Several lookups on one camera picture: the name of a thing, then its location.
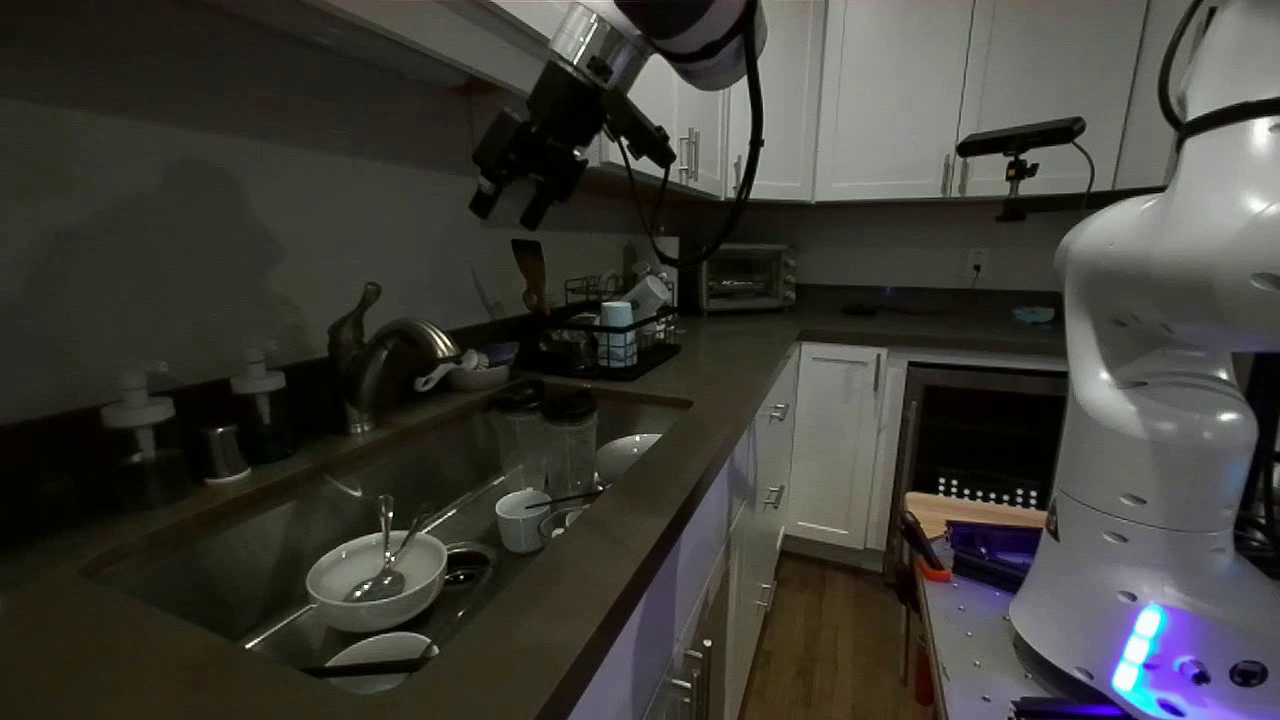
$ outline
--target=wooden floor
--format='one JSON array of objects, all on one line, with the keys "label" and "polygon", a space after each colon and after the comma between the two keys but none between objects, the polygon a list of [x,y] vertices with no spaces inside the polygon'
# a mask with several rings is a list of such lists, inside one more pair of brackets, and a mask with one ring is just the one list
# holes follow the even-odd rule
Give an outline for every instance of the wooden floor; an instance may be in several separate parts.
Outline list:
[{"label": "wooden floor", "polygon": [[881,574],[780,560],[744,720],[930,720],[900,683],[900,615]]}]

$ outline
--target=cup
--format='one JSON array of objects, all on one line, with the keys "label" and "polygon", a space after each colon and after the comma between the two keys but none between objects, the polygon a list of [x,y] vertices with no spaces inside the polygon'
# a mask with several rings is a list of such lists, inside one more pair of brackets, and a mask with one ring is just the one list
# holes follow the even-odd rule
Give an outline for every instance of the cup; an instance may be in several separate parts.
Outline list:
[{"label": "cup", "polygon": [[544,546],[544,521],[553,512],[553,496],[542,488],[510,490],[492,504],[498,537],[510,553],[542,553]]}]

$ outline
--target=spoon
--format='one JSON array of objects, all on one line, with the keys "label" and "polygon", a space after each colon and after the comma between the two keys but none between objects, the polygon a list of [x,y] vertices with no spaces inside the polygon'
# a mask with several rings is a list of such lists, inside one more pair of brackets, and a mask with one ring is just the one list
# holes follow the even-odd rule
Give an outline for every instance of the spoon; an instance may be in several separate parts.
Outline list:
[{"label": "spoon", "polygon": [[436,516],[434,525],[426,525],[426,516],[418,516],[403,531],[403,540],[391,553],[391,512],[387,512],[387,496],[379,496],[379,531],[385,531],[385,569],[363,574],[346,601],[350,604],[373,604],[373,601],[387,601],[403,591],[403,571],[395,569],[403,546],[430,529],[442,529],[448,516],[456,516],[456,509],[448,509],[443,516]]}]

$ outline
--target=dish rack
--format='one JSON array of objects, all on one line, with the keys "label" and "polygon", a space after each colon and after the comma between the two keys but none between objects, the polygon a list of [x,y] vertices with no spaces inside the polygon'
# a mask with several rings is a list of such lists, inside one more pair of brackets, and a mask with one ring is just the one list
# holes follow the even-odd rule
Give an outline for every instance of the dish rack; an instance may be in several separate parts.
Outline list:
[{"label": "dish rack", "polygon": [[570,302],[542,318],[537,334],[521,350],[521,368],[576,379],[637,379],[679,350],[678,307],[662,307],[648,318],[604,326],[600,302]]}]

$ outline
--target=soap dispenser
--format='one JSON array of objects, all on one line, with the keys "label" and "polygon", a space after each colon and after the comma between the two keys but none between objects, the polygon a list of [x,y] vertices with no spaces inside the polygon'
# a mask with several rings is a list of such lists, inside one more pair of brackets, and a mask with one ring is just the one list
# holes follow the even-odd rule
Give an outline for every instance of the soap dispenser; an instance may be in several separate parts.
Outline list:
[{"label": "soap dispenser", "polygon": [[126,504],[136,496],[162,504],[179,490],[184,459],[174,426],[174,397],[154,397],[149,371],[126,371],[118,404],[100,407],[105,426],[130,433],[130,450],[120,456]]},{"label": "soap dispenser", "polygon": [[267,463],[291,456],[291,436],[281,421],[283,371],[267,363],[272,349],[256,345],[244,350],[239,371],[229,379],[238,397],[248,399],[248,459]]}]

